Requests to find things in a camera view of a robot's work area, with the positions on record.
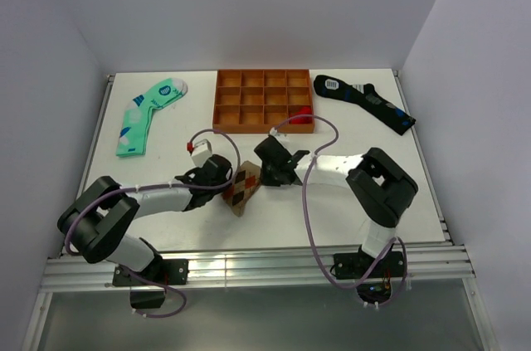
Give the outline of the brown argyle sock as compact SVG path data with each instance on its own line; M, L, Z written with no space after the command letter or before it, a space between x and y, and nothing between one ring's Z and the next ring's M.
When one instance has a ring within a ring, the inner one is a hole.
M233 184L222 194L222 199L236 217L242 217L245 206L261 185L261 167L245 161L238 168Z

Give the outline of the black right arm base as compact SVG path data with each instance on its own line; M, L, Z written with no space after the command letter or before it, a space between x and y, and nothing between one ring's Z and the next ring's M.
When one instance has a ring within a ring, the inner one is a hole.
M361 250L336 253L329 273L336 280L359 280L373 258ZM368 279L356 288L364 307L375 309L393 300L407 288L407 264L401 251L389 251L369 273Z

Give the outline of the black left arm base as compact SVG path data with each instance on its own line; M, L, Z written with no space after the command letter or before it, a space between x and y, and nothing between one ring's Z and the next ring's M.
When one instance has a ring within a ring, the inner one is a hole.
M114 269L112 286L129 288L129 304L136 314L149 318L167 318L184 310L187 296L176 286L188 281L187 259L156 258L143 271L118 265ZM161 312L164 304L176 296L181 304L171 312Z

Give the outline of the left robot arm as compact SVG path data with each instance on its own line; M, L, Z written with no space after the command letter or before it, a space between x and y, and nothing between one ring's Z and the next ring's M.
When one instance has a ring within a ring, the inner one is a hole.
M65 240L89 264L103 260L130 271L143 284L168 277L163 258L142 238L126 234L133 220L161 212L189 212L229 188L233 174L226 158L213 154L199 167L169 183L124 188L110 176L95 180L57 222Z

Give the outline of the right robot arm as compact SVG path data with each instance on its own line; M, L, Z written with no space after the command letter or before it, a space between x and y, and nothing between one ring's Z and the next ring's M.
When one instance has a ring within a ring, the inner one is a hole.
M261 161L261 183L269 187L329 185L353 192L370 220L361 245L363 273L379 275L388 263L383 250L395 237L402 214L417 195L415 180L380 148L364 154L338 156L291 153L269 135L254 149Z

